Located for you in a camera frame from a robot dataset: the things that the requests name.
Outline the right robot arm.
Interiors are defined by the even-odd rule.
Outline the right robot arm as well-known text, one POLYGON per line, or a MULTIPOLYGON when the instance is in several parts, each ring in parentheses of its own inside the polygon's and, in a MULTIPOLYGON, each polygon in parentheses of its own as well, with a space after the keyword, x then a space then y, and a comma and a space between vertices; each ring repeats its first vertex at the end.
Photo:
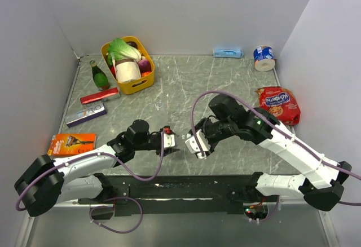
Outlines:
POLYGON ((241 105, 230 94, 218 93, 208 104, 216 119, 192 123, 185 145, 197 158, 214 152, 222 140, 236 136, 278 155, 298 170, 296 175, 253 173, 239 191, 241 202, 259 202, 270 196, 304 199, 310 206, 330 211, 340 203, 351 165, 325 157, 298 139, 275 116, 262 108, 241 105))

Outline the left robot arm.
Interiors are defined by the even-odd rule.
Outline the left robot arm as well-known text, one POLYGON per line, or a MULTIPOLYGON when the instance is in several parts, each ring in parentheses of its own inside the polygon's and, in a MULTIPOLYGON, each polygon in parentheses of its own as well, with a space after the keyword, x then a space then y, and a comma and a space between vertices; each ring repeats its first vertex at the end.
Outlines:
POLYGON ((55 159, 41 155, 14 184, 19 195, 15 209, 37 217, 69 200, 105 203, 112 196, 112 186, 100 170, 125 166, 137 151, 154 151, 164 158, 178 151, 175 137, 170 126, 150 132, 147 121, 135 120, 126 131, 92 151, 55 159))

